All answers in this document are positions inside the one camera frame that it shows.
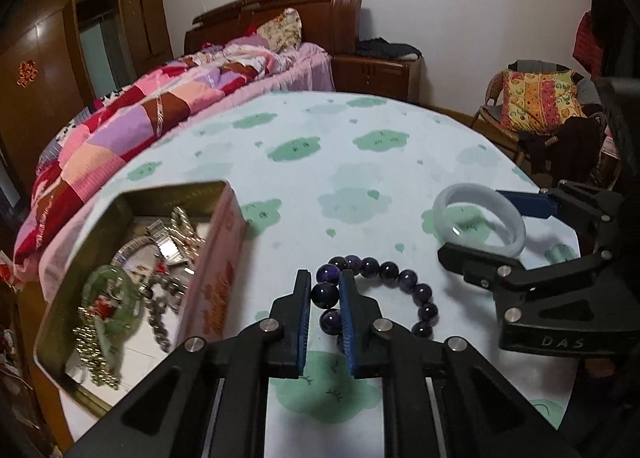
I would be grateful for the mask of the pale jade bangle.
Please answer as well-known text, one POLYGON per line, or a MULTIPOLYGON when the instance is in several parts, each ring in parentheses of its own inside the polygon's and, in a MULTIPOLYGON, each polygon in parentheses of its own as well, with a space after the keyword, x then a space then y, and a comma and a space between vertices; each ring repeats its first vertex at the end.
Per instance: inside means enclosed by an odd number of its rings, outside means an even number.
POLYGON ((432 207, 436 237, 444 244, 516 258, 525 247, 526 227, 518 209, 498 192, 479 184, 454 184, 432 207))

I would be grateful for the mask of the silver metal watch band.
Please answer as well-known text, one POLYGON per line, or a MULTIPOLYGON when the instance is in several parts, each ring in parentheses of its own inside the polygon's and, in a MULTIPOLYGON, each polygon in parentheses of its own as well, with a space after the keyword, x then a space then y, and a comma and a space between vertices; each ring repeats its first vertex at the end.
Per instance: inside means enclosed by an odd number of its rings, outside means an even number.
POLYGON ((168 266, 186 264, 188 262, 188 258, 171 238, 168 228, 161 220, 151 223, 146 228, 146 232, 152 238, 154 244, 157 245, 160 255, 168 266))

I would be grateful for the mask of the jade pendant with red knot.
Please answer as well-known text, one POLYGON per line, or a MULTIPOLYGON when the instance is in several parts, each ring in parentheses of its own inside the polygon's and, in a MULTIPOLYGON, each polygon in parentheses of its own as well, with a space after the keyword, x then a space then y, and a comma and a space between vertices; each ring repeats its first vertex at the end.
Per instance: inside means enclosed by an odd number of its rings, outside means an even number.
POLYGON ((80 318, 110 338, 123 337, 131 327, 132 307, 124 300, 116 300, 100 292, 87 304, 78 308, 80 318))

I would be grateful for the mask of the wicker chair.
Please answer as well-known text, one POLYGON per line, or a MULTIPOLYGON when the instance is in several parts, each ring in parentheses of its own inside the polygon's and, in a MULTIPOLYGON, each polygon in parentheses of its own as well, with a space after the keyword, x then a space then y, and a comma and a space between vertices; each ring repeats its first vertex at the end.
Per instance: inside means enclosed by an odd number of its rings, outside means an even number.
POLYGON ((556 62, 518 59, 493 77, 472 119, 513 147, 513 160, 552 181, 605 186, 615 146, 594 83, 556 62))

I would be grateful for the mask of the yellow orange patterned cushion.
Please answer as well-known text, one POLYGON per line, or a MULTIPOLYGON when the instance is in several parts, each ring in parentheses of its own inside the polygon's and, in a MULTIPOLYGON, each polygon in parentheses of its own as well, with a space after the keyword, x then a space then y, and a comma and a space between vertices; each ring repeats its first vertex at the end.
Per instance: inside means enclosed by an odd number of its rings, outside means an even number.
POLYGON ((570 118, 585 118, 574 75, 573 70, 504 70, 500 126, 515 133, 550 135, 570 118))

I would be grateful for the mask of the cloud pattern tablecloth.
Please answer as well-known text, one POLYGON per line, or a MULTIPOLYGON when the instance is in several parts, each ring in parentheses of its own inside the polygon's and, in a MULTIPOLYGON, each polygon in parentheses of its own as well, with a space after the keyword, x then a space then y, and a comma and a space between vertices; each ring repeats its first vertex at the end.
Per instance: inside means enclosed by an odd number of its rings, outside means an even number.
MULTIPOLYGON (((354 254, 414 270, 434 290, 437 340, 468 339, 557 429, 574 360, 503 352, 494 301, 437 262, 432 204, 452 184, 536 192, 480 134, 424 108, 381 97, 271 93, 204 119, 133 158, 94 196, 70 252, 107 205, 130 190, 227 181, 248 224, 226 337, 267 315, 299 268, 354 254)), ((272 380, 266 457, 383 457, 380 380, 348 376, 311 308, 308 374, 272 380)))

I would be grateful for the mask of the pink metal tin box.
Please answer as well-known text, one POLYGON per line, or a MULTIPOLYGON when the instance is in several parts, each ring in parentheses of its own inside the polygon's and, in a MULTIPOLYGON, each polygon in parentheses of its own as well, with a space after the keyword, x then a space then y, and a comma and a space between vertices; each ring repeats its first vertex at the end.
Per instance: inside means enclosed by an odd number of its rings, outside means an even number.
POLYGON ((181 342, 222 337, 245 232, 224 181, 114 198, 66 266, 39 330, 36 363, 81 409, 104 416, 181 342), (156 220, 186 264, 164 262, 146 232, 156 220), (78 308, 100 292, 132 307, 123 337, 99 334, 80 318, 78 308))

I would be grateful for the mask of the dark clothes on nightstand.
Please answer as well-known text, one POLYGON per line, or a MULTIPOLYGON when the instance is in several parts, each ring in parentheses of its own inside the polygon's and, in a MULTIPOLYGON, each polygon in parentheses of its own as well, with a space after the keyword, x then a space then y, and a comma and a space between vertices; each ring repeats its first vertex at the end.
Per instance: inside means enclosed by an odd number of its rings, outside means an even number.
POLYGON ((359 41, 355 53, 383 60, 417 60, 422 57, 422 52, 410 44, 388 42, 383 38, 359 41))

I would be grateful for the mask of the wooden nightstand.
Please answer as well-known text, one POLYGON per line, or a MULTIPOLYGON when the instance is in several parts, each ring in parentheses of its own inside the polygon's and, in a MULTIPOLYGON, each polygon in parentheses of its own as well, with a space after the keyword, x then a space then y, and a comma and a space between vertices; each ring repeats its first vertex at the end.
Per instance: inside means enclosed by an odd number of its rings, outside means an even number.
POLYGON ((336 92, 415 104, 420 96, 421 62, 336 55, 332 58, 332 77, 336 92))

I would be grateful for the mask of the pink bed sheet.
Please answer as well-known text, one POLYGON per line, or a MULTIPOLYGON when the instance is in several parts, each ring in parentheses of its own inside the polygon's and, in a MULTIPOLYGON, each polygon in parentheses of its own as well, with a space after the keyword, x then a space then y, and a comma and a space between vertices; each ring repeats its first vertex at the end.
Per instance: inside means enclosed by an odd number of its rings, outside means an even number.
POLYGON ((334 89, 331 56, 304 43, 276 53, 250 44, 206 48, 166 62, 83 109, 50 140, 36 167, 27 218, 14 246, 13 273, 55 296, 96 193, 134 157, 209 117, 272 91, 334 89))

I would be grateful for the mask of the patchwork pink quilt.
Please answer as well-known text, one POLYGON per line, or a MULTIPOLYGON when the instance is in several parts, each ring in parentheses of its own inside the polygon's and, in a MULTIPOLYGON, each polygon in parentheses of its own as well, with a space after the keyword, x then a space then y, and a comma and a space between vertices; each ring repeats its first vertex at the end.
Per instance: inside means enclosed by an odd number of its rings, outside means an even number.
POLYGON ((36 170, 32 206, 13 262, 27 275, 62 227, 120 169, 204 109, 245 85, 280 74, 298 48, 276 53, 257 34, 166 62, 63 133, 36 170))

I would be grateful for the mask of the wooden headboard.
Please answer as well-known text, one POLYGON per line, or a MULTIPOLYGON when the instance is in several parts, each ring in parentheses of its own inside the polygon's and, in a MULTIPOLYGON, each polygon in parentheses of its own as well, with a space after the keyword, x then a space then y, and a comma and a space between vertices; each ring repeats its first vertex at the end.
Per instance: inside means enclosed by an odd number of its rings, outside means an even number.
POLYGON ((298 11, 302 39, 330 54, 351 55, 359 41, 362 0, 236 0, 192 20, 183 51, 191 54, 206 43, 224 44, 276 18, 287 8, 298 11))

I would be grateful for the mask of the floral pillow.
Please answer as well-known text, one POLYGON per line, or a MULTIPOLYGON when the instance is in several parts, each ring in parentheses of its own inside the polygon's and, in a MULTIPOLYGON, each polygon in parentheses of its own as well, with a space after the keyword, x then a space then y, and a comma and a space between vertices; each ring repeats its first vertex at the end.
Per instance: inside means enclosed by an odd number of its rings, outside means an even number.
POLYGON ((302 18, 295 8, 286 8, 277 17, 258 27, 256 34, 276 53, 299 48, 303 35, 302 18))

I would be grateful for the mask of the dark wooden wardrobe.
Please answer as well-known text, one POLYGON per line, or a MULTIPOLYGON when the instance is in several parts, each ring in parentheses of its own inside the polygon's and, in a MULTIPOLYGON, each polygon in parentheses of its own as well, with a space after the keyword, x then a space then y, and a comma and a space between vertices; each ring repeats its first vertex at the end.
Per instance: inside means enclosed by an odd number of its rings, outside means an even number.
MULTIPOLYGON (((48 141, 96 98, 81 57, 77 10, 85 1, 26 0, 1 33, 1 155, 22 196, 48 141), (18 66, 29 59, 38 76, 21 88, 18 66)), ((115 0, 115 10, 136 76, 174 56, 163 0, 115 0)))

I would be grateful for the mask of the red double happiness sticker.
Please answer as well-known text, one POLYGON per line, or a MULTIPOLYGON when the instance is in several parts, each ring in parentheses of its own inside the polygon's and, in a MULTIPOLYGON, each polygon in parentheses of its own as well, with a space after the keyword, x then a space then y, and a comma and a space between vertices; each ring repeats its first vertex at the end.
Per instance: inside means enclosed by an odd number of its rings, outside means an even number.
POLYGON ((36 80, 38 76, 38 69, 36 62, 33 59, 21 62, 18 66, 18 77, 16 84, 21 88, 27 88, 36 80))

